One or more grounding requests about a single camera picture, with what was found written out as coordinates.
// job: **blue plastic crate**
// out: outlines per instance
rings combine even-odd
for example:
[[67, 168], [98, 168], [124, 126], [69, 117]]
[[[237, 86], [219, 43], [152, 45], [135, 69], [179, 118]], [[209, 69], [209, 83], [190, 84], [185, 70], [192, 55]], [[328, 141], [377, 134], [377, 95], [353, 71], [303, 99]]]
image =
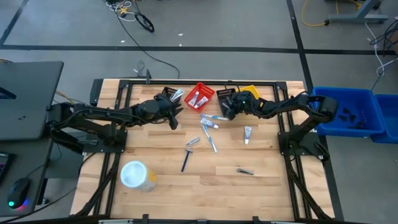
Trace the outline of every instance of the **blue plastic crate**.
[[329, 123], [319, 124], [315, 128], [318, 134], [368, 137], [372, 134], [384, 132], [380, 109], [371, 91], [352, 88], [315, 87], [313, 95], [329, 96], [338, 102], [335, 119]]
[[398, 144], [398, 95], [376, 95], [386, 131], [373, 134], [372, 141], [377, 143]]

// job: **gray floor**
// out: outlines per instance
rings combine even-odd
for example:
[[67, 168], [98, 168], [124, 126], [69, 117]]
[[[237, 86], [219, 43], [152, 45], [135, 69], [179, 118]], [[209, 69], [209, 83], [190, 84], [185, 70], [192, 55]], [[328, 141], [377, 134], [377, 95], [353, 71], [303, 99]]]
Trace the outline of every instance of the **gray floor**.
[[[21, 0], [0, 0], [0, 33], [11, 21]], [[293, 0], [306, 49], [372, 50], [371, 35], [363, 24], [306, 27], [301, 22], [304, 0]], [[382, 12], [397, 16], [398, 3], [385, 0]], [[280, 47], [296, 48], [285, 1], [276, 0], [143, 0], [140, 10], [155, 24], [150, 34], [136, 23], [127, 29], [145, 46]], [[340, 13], [353, 12], [354, 4], [339, 0]], [[309, 0], [308, 22], [324, 21], [335, 13], [334, 1]], [[391, 21], [374, 24], [376, 35]], [[30, 0], [16, 23], [7, 45], [134, 45], [115, 15], [99, 0]], [[176, 65], [181, 78], [301, 80], [298, 54], [247, 52], [150, 52]], [[142, 52], [0, 50], [0, 58], [15, 62], [65, 62], [58, 89], [72, 98], [88, 101], [93, 79], [131, 77], [138, 60], [154, 78], [175, 78], [174, 69], [151, 60]], [[392, 57], [382, 58], [384, 62]], [[371, 88], [379, 66], [373, 55], [307, 55], [314, 86]], [[389, 68], [375, 87], [377, 93], [398, 93], [398, 64]], [[345, 220], [397, 223], [398, 149], [370, 139], [327, 137]], [[76, 178], [53, 179], [46, 196], [59, 197], [76, 186]], [[65, 217], [73, 194], [27, 220]]]

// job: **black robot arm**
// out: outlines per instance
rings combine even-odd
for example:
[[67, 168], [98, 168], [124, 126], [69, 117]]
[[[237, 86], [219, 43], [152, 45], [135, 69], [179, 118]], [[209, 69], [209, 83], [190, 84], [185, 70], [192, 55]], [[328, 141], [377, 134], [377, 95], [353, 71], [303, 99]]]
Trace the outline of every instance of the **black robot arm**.
[[302, 197], [306, 199], [315, 215], [319, 219], [331, 220], [331, 217], [325, 214], [312, 198], [294, 171], [290, 156], [309, 154], [319, 158], [322, 162], [329, 159], [327, 150], [318, 142], [313, 141], [314, 135], [308, 133], [320, 123], [333, 121], [338, 107], [337, 101], [325, 96], [308, 96], [302, 92], [291, 99], [274, 102], [262, 98], [257, 100], [250, 91], [242, 91], [233, 93], [228, 102], [229, 109], [226, 111], [226, 116], [230, 120], [234, 119], [238, 113], [253, 114], [264, 119], [294, 110], [302, 110], [308, 114], [308, 118], [302, 124], [293, 125], [289, 132], [278, 133], [280, 153], [284, 156], [289, 178], [301, 191]]
[[326, 96], [308, 96], [302, 92], [291, 99], [274, 102], [263, 98], [255, 99], [250, 91], [234, 93], [226, 112], [226, 117], [234, 119], [238, 113], [253, 114], [258, 118], [269, 119], [283, 112], [302, 110], [308, 114], [302, 124], [294, 126], [289, 131], [289, 137], [300, 142], [304, 136], [320, 123], [333, 121], [338, 103]]
[[[84, 104], [60, 103], [52, 105], [49, 109], [46, 133], [56, 143], [80, 154], [85, 146], [96, 145], [97, 142], [80, 141], [62, 131], [63, 128], [73, 128], [95, 135], [104, 147], [124, 149], [127, 136], [125, 127], [149, 123], [159, 124], [168, 120], [170, 128], [174, 130], [178, 126], [175, 116], [182, 110], [178, 108], [179, 106], [181, 106], [179, 103], [173, 103], [160, 94], [155, 95], [153, 100], [118, 110]], [[101, 125], [90, 119], [110, 121], [111, 124]]]

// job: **red plastic basket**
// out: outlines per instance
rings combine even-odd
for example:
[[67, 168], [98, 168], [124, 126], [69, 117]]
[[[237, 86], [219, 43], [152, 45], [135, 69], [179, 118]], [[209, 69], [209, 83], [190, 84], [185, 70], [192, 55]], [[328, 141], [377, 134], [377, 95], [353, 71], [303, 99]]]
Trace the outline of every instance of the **red plastic basket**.
[[[193, 96], [197, 91], [199, 91], [197, 102], [199, 102], [204, 96], [209, 99], [204, 105], [202, 105], [199, 108], [195, 108], [194, 106], [188, 104], [188, 102], [193, 98]], [[205, 108], [206, 104], [211, 100], [211, 97], [214, 95], [214, 93], [215, 93], [214, 90], [208, 88], [205, 84], [198, 82], [198, 84], [193, 88], [193, 90], [188, 94], [188, 96], [185, 97], [184, 102], [195, 111], [201, 112]]]

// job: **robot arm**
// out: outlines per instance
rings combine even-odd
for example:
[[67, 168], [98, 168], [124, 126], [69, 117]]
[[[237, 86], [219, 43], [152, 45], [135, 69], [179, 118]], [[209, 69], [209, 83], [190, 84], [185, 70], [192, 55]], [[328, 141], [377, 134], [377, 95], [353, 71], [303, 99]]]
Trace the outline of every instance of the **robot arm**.
[[280, 102], [262, 98], [257, 100], [250, 91], [242, 91], [233, 93], [228, 107], [226, 117], [230, 120], [233, 120], [238, 113], [253, 114], [258, 118], [269, 119], [279, 113], [302, 110], [308, 114], [308, 119], [289, 131], [290, 138], [300, 142], [318, 124], [333, 121], [338, 103], [330, 97], [308, 96], [304, 92]]
[[[82, 141], [62, 131], [63, 128], [74, 128], [88, 134], [94, 134], [105, 146], [122, 146], [126, 142], [125, 127], [142, 126], [148, 123], [159, 124], [169, 121], [171, 129], [176, 129], [178, 121], [175, 116], [182, 108], [163, 95], [155, 95], [153, 100], [133, 105], [128, 108], [112, 110], [97, 108], [84, 104], [60, 103], [49, 109], [47, 134], [58, 144], [82, 153], [85, 145]], [[111, 124], [100, 125], [89, 119], [111, 121]]]

